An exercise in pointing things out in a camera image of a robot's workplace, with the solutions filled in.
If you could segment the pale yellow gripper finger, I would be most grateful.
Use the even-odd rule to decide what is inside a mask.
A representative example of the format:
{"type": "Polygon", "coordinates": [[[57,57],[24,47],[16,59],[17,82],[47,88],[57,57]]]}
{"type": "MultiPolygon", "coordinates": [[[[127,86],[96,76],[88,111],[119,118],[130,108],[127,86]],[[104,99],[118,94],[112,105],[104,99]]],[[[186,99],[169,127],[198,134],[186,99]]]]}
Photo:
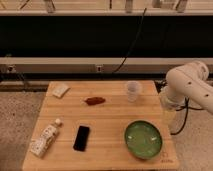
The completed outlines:
{"type": "Polygon", "coordinates": [[[170,125],[173,122],[173,119],[175,116],[176,116],[176,112],[174,110],[163,111],[163,123],[167,126],[167,128],[170,128],[170,125]]]}

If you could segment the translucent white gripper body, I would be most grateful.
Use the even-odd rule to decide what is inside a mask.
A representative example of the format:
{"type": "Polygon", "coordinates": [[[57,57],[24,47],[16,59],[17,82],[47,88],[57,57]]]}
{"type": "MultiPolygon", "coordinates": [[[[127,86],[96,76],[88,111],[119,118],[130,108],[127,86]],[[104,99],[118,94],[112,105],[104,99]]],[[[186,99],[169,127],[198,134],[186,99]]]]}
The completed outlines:
{"type": "Polygon", "coordinates": [[[159,93],[161,104],[166,110],[175,110],[184,103],[184,96],[171,87],[164,87],[159,93]]]}

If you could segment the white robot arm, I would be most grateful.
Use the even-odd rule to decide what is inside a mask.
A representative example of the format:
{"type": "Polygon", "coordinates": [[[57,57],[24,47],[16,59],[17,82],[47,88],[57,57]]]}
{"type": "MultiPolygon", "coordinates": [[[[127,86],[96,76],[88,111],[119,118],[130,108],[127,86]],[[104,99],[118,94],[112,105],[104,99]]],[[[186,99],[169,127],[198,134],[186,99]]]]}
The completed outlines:
{"type": "Polygon", "coordinates": [[[167,85],[159,93],[162,107],[172,111],[189,98],[213,114],[213,87],[206,83],[208,76],[209,69],[201,61],[170,69],[166,74],[167,85]]]}

